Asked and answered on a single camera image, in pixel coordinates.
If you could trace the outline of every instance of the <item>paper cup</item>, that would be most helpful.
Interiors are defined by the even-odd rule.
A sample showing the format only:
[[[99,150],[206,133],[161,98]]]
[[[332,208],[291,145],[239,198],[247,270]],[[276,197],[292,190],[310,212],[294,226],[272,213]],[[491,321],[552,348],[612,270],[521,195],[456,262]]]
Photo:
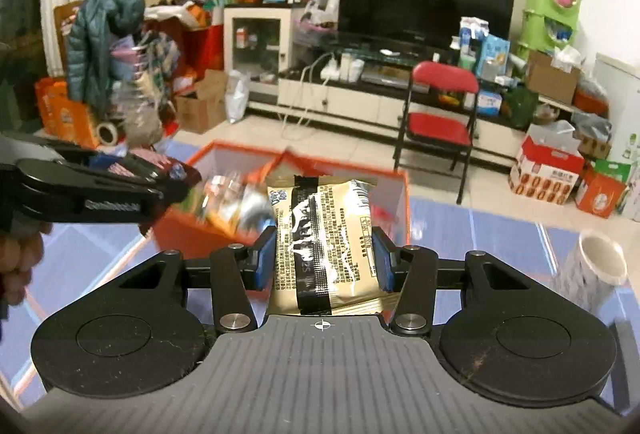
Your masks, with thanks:
[[[591,313],[626,281],[622,247],[603,233],[584,231],[549,287]]]

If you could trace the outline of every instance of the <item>jacket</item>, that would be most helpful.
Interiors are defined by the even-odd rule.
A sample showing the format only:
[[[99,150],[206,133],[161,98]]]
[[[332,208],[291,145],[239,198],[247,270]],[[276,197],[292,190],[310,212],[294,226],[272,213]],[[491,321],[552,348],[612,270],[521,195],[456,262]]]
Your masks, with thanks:
[[[68,97],[107,118],[111,107],[110,46],[140,32],[144,0],[84,0],[66,39]]]

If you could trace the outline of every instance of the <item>human hand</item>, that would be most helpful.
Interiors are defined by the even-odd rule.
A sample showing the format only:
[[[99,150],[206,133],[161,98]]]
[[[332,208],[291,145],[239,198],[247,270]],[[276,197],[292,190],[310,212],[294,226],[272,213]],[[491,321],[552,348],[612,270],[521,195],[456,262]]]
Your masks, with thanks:
[[[0,236],[0,296],[10,305],[24,300],[25,288],[31,282],[31,269],[42,260],[42,233],[49,234],[52,226],[43,223],[40,231],[28,239]]]

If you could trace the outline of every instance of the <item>red and white box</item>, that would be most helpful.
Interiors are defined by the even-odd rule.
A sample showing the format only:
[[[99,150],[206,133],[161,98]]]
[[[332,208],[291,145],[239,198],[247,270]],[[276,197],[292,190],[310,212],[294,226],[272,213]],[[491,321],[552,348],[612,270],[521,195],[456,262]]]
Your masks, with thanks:
[[[584,166],[580,140],[531,125],[511,168],[509,186],[517,195],[564,205]]]

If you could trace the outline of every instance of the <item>metal screw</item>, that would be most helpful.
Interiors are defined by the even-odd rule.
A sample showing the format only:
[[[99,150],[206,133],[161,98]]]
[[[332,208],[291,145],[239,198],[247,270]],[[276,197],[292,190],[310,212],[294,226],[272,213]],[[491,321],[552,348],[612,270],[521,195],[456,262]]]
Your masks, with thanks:
[[[242,313],[229,313],[220,319],[220,325],[225,329],[238,330],[251,324],[251,319]]]
[[[404,313],[396,319],[396,325],[407,331],[415,331],[425,327],[427,320],[417,313]]]

